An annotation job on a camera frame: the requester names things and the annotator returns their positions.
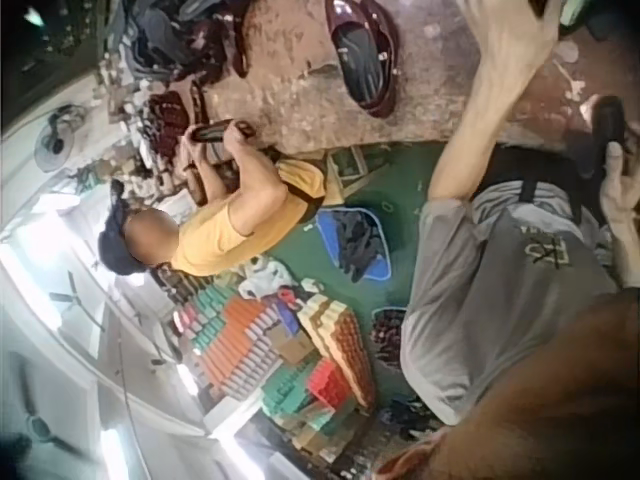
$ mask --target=man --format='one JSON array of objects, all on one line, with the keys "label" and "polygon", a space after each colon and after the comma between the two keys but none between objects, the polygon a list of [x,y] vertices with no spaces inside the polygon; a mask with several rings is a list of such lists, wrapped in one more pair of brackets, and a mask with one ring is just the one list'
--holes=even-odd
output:
[{"label": "man", "polygon": [[[429,187],[401,348],[408,382],[448,426],[376,478],[637,478],[638,293],[616,293],[597,261],[598,212],[564,166],[531,167],[546,154],[515,150],[529,159],[519,164],[498,149],[526,173],[518,180],[502,162],[483,179],[557,40],[562,2],[549,0],[542,18],[527,0],[458,4],[482,59]],[[609,144],[602,210],[619,281],[640,287],[640,165],[628,177],[623,165]]]},{"label": "man", "polygon": [[102,262],[119,275],[170,263],[177,270],[208,276],[264,253],[298,223],[314,213],[324,197],[324,175],[297,160],[276,165],[251,146],[236,122],[224,134],[225,149],[234,157],[240,188],[229,194],[209,163],[204,144],[185,133],[177,164],[197,169],[207,197],[182,227],[164,212],[134,210],[116,189],[105,230],[98,238]]}]

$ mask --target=black cap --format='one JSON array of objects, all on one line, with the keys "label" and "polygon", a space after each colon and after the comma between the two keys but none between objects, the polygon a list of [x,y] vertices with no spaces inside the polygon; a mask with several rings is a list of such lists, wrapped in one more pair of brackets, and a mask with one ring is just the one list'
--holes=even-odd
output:
[{"label": "black cap", "polygon": [[102,263],[118,275],[141,273],[147,266],[137,260],[127,248],[122,227],[131,213],[129,203],[122,198],[124,184],[120,180],[111,181],[111,211],[98,236],[98,254]]}]

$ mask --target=blue tray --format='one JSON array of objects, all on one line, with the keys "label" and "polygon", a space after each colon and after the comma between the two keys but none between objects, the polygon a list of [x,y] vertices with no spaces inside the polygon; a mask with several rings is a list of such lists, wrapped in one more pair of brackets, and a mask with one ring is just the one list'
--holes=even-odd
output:
[{"label": "blue tray", "polygon": [[324,246],[327,249],[331,261],[337,267],[338,266],[338,232],[336,221],[333,218],[332,212],[362,212],[368,215],[374,220],[378,226],[380,232],[380,239],[384,247],[384,257],[378,256],[371,265],[367,268],[364,274],[364,278],[377,281],[385,281],[391,278],[391,260],[389,256],[389,246],[387,240],[384,238],[384,232],[382,230],[382,224],[378,217],[367,209],[359,207],[333,207],[333,208],[321,208],[316,215],[316,225],[320,230],[320,236],[324,242]]}]

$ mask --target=floor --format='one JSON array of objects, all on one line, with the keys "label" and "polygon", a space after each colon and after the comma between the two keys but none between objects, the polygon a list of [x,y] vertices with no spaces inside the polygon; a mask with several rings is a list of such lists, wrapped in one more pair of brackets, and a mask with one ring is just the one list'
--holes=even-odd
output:
[{"label": "floor", "polygon": [[[355,311],[365,344],[371,352],[371,312],[383,306],[404,307],[409,301],[418,239],[418,218],[426,187],[442,146],[400,145],[391,163],[369,185],[351,196],[347,204],[366,207],[379,217],[391,250],[392,277],[385,282],[362,280],[357,284],[336,268],[326,253],[317,228],[298,227],[270,253],[284,262],[299,280],[310,277],[324,284],[328,296]],[[379,403],[397,393],[410,393],[404,377],[372,361]]]}]

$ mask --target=hand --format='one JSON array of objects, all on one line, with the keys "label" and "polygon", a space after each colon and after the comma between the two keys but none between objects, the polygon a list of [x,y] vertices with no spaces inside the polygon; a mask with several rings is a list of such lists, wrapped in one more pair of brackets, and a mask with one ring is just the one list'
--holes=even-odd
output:
[{"label": "hand", "polygon": [[526,87],[558,40],[562,0],[548,0],[542,18],[528,0],[457,0],[478,41],[482,64]]},{"label": "hand", "polygon": [[243,148],[249,146],[247,137],[238,127],[238,121],[236,120],[231,122],[227,129],[224,131],[224,137],[222,141],[224,144],[224,148],[226,148],[227,151],[232,155],[235,155],[238,150],[242,150]]},{"label": "hand", "polygon": [[207,161],[206,145],[204,143],[197,143],[191,140],[191,132],[199,125],[191,125],[184,132],[184,136],[180,139],[180,145],[178,146],[178,158],[174,165],[175,169],[179,172],[183,172],[184,168],[190,163],[198,164],[200,162]]},{"label": "hand", "polygon": [[623,175],[625,155],[619,143],[607,146],[607,177],[602,182],[600,203],[612,230],[633,225],[634,209],[640,201],[640,163],[628,165]]}]

